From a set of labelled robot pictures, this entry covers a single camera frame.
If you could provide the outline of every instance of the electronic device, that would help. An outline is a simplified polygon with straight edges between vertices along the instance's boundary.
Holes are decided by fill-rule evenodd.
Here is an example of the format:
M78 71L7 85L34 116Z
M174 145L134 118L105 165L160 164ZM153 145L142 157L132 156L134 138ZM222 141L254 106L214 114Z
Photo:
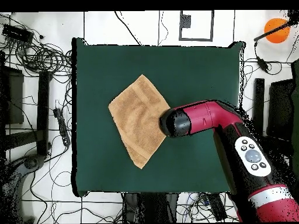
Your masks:
M21 42L31 44L34 34L25 29L20 29L15 26L4 24L2 34L8 38L19 40Z
M253 129L243 122L243 113L228 103L204 100L167 110L159 126L172 138L213 129L240 221L299 222L299 205L291 194L295 178L285 176L292 171L283 159L272 160L263 151Z
M70 141L69 136L68 136L68 130L67 130L67 126L65 124L62 112L61 112L60 109L55 108L53 110L53 113L54 113L54 117L57 118L57 120L58 120L59 132L60 132L60 135L62 137L63 145L65 147L69 147L69 145L71 144L71 141Z

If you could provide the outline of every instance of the green table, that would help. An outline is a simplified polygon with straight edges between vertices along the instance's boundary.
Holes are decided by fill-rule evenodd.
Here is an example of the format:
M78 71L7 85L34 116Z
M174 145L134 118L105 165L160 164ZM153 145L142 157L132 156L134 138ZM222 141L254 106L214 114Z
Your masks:
M292 145L294 148L293 171L297 176L299 186L299 59L291 65L293 79L295 83L294 92L291 95L294 106L294 124L292 133Z
M231 48L85 45L78 38L77 190L228 191L212 130L178 139L166 138L141 170L131 161L108 104L143 74L170 107L204 99L237 105L243 45L242 42Z

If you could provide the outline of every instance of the wire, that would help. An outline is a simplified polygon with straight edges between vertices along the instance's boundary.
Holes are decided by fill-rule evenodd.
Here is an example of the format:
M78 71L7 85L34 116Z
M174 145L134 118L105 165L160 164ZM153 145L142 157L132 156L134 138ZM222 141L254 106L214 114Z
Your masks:
M28 123L29 123L29 125L30 125L30 127L31 127L31 130L33 131L35 140L36 140L36 142L38 142L36 132L34 131L32 125L31 125L31 123L30 123L30 121L29 121L29 119L28 119L27 114L26 114L20 107L18 107L17 105L13 104L11 101L9 101L9 102L10 102L13 106L15 106L17 109L19 109L19 110L21 110L21 111L23 112L23 114L24 114L25 117L27 118L27 121L28 121Z
M290 52L290 54L288 55L287 60L286 60L286 63L287 63L289 66L291 66L291 64L289 64L287 61L288 61L288 59L290 58L290 56L291 56L291 54L292 54L292 52L293 52L293 50L294 50L294 48L295 48L295 44L296 44L298 38L299 38L299 35L298 35L297 38L295 39L295 42L294 42L293 47L292 47L292 50L291 50L291 52Z
M264 103L269 102L269 101L270 100L266 100L266 101L264 101ZM249 108L248 110L246 110L246 112L249 111L249 110L251 110L251 109L253 109L253 106L251 108Z
M164 15L164 11L162 12L162 17L161 17L161 24L163 25L163 27L166 29L166 31L167 31L167 35L166 35L166 37L163 39L163 40L161 40L161 42L159 43L159 45L164 41L164 40L166 40L167 39L167 36L168 36L168 29L167 29L167 27L165 27L164 26L164 24L163 24L163 15Z
M32 180L32 182L31 182L31 184L30 184L30 191L31 191L31 193L32 193L33 196L35 196L37 199L39 199L39 200L41 200L42 202L44 202L45 205L46 205L46 208L44 209L43 213L40 215L39 219L37 220L37 223L36 223L36 224L39 224L41 217L44 215L44 213L46 212L46 210L47 210L47 208L48 208L48 204L47 204L43 199L41 199L40 197L38 197L38 196L32 191L32 184L33 184L34 180L35 180L35 171L33 172L33 180Z
M118 20L120 20L122 22L122 24L124 24L124 26L127 28L127 30L130 32L130 34L132 35L132 37L134 38L134 40L137 42L137 44L139 46L141 46L141 43L135 38L135 36L132 34L131 30L128 28L128 26L123 22L123 20L121 20L119 18L119 16L117 15L116 11L114 12L114 14L116 15L116 17L118 18Z

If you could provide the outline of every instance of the black stand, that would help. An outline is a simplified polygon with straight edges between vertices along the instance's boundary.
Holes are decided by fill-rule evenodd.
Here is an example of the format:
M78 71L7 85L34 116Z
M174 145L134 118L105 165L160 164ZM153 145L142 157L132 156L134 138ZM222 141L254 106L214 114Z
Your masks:
M257 42L258 40L260 40L260 39L262 39L262 38L264 38L264 37L266 37L266 36L268 36L272 33L275 33L275 32L277 32L281 29L284 29L286 27L290 27L292 25L298 24L298 22L299 22L299 10L288 10L287 15L290 18L290 20L287 23L285 23L285 24L283 24L283 25L281 25L281 26L279 26L275 29L272 29L271 31L269 31L267 33L264 33L264 34L260 35L259 37L254 38L253 40L255 42Z
M37 131L26 131L6 135L5 123L9 109L9 91L5 82L2 68L5 54L0 52L0 222L1 223L28 223L21 216L21 193L26 176L37 171L44 164L48 143L48 93L50 73L39 73L39 99L37 106ZM21 157L12 163L6 162L6 150L25 144L36 142L37 154L30 157Z

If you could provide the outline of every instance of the brown towel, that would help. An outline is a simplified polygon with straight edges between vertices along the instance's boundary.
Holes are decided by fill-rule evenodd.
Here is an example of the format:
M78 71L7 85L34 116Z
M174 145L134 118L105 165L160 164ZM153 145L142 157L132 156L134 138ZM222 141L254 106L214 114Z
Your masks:
M143 168L163 142L159 117L169 109L163 96L144 75L108 106L121 140L134 164Z

